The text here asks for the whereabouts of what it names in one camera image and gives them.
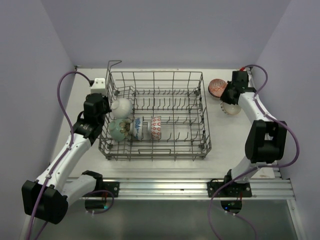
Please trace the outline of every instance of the metal dish rack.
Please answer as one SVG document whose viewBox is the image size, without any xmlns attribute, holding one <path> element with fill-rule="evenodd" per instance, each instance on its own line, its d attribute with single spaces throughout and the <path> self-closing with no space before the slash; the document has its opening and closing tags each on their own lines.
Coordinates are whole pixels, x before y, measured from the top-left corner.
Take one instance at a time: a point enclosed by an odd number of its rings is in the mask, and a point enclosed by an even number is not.
<svg viewBox="0 0 320 240">
<path fill-rule="evenodd" d="M 143 119 L 142 140 L 128 136 L 114 141 L 108 125 L 115 118 L 105 116 L 99 150 L 109 160 L 204 159 L 210 152 L 208 109 L 202 72 L 111 71 L 121 61 L 109 62 L 106 89 L 110 105 L 118 98 L 130 99 L 129 118 Z M 161 135 L 152 139 L 148 121 L 161 116 Z"/>
</svg>

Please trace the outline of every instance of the white table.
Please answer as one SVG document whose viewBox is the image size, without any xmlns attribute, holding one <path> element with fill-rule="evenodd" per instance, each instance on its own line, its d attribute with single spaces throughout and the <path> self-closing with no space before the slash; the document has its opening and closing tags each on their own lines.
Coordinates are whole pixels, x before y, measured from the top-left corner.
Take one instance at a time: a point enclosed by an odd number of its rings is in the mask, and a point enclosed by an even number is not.
<svg viewBox="0 0 320 240">
<path fill-rule="evenodd" d="M 243 111 L 236 116 L 226 115 L 220 109 L 220 103 L 207 90 L 212 79 L 230 81 L 231 69 L 112 69 L 113 71 L 201 71 L 203 72 L 205 96 L 208 108 L 208 118 L 212 150 L 205 159 L 199 160 L 107 160 L 98 150 L 97 140 L 91 149 L 80 159 L 70 177 L 78 177 L 85 170 L 91 170 L 103 175 L 104 178 L 164 178 L 164 179 L 210 179 L 223 178 L 229 169 L 236 166 L 245 155 L 245 143 L 251 124 Z M 106 69 L 79 69 L 90 79 L 104 78 Z M 87 94 L 90 94 L 88 82 L 77 75 L 73 84 L 66 111 L 74 123 Z M 70 134 L 66 119 L 63 120 L 54 157 L 66 143 Z M 263 168 L 254 178 L 274 178 L 273 169 Z"/>
</svg>

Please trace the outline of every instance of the wire basket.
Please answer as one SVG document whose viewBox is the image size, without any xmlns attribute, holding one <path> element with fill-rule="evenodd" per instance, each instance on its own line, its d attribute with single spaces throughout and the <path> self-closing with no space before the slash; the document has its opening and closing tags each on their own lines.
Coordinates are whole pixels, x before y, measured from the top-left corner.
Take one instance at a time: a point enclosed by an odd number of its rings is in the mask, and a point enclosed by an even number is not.
<svg viewBox="0 0 320 240">
<path fill-rule="evenodd" d="M 113 140 L 108 125 L 115 118 L 108 113 L 99 138 L 101 153 L 109 160 L 204 159 L 212 146 L 202 72 L 111 71 L 120 62 L 109 63 L 107 96 L 110 106 L 118 98 L 131 100 L 129 118 L 143 119 L 142 139 Z M 161 116 L 161 135 L 155 140 L 147 124 L 157 116 Z"/>
</svg>

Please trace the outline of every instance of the gray wall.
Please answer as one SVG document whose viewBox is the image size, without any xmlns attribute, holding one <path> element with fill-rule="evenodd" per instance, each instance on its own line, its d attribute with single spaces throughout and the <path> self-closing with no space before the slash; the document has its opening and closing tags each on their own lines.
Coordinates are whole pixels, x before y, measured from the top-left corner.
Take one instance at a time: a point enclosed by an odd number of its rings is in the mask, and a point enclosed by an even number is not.
<svg viewBox="0 0 320 240">
<path fill-rule="evenodd" d="M 39 0 L 1 1 L 0 33 L 0 239 L 14 240 L 26 217 L 21 187 L 49 163 L 62 122 L 57 83 L 73 65 Z"/>
<path fill-rule="evenodd" d="M 257 61 L 290 0 L 42 0 L 87 68 L 238 68 Z"/>
<path fill-rule="evenodd" d="M 257 61 L 269 73 L 261 99 L 274 116 L 287 122 L 300 143 L 298 162 L 282 173 L 292 180 L 310 239 L 320 237 L 319 9 L 319 0 L 292 0 Z M 256 72 L 254 79 L 261 84 L 264 76 Z M 295 153 L 288 136 L 281 163 L 291 161 Z"/>
</svg>

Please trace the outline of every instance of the bowl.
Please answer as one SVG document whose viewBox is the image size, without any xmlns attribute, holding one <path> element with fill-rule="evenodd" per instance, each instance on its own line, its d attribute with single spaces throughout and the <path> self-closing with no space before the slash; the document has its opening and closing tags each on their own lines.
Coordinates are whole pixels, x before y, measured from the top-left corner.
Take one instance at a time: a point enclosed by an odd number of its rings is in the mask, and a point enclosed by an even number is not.
<svg viewBox="0 0 320 240">
<path fill-rule="evenodd" d="M 216 78 L 209 83 L 208 91 L 216 99 L 219 99 L 226 89 L 227 85 L 227 82 L 225 82 L 224 80 Z"/>
<path fill-rule="evenodd" d="M 143 129 L 143 120 L 141 117 L 137 117 L 131 124 L 129 134 L 132 134 L 133 138 L 141 141 L 142 139 L 142 129 Z"/>
<path fill-rule="evenodd" d="M 147 130 L 154 140 L 159 140 L 161 137 L 161 116 L 151 118 L 148 121 Z"/>
<path fill-rule="evenodd" d="M 111 104 L 112 114 L 115 119 L 127 118 L 133 109 L 132 102 L 126 98 L 119 98 Z"/>
<path fill-rule="evenodd" d="M 237 115 L 241 112 L 241 107 L 239 105 L 228 104 L 220 101 L 220 107 L 225 114 Z"/>
<path fill-rule="evenodd" d="M 117 142 L 124 140 L 129 134 L 130 123 L 131 121 L 128 118 L 119 118 L 110 122 L 108 129 L 111 137 Z"/>
</svg>

